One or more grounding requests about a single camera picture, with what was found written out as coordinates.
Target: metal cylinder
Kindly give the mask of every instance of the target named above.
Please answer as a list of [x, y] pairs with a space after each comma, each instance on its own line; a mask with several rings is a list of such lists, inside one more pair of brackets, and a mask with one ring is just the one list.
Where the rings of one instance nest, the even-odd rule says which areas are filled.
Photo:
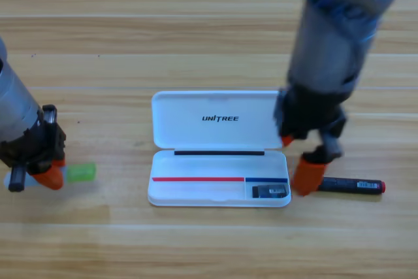
[[0, 142], [10, 142], [37, 123], [39, 105], [7, 63], [1, 39], [0, 57]]

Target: blue stripe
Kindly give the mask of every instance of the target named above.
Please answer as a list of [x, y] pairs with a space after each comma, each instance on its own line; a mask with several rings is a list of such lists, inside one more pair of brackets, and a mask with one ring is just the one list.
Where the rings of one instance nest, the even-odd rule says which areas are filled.
[[277, 182], [287, 183], [286, 178], [246, 178], [246, 182]]

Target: open case lid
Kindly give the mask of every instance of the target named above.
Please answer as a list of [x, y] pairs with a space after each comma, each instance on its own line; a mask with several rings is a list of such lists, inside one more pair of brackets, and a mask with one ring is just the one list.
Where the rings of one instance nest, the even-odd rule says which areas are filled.
[[152, 99], [154, 142], [177, 150], [280, 148], [277, 91], [162, 91]]

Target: unitree logo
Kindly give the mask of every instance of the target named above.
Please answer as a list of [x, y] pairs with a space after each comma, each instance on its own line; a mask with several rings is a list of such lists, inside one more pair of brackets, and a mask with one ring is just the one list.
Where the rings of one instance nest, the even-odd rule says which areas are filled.
[[228, 117], [228, 116], [212, 116], [212, 117], [203, 117], [203, 121], [238, 121], [239, 117]]

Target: black stripe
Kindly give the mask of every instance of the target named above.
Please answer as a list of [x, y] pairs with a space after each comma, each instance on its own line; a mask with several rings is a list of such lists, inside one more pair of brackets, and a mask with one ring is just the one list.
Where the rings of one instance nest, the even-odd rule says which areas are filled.
[[264, 156], [263, 151], [252, 150], [175, 150], [174, 155], [245, 155], [245, 156]]

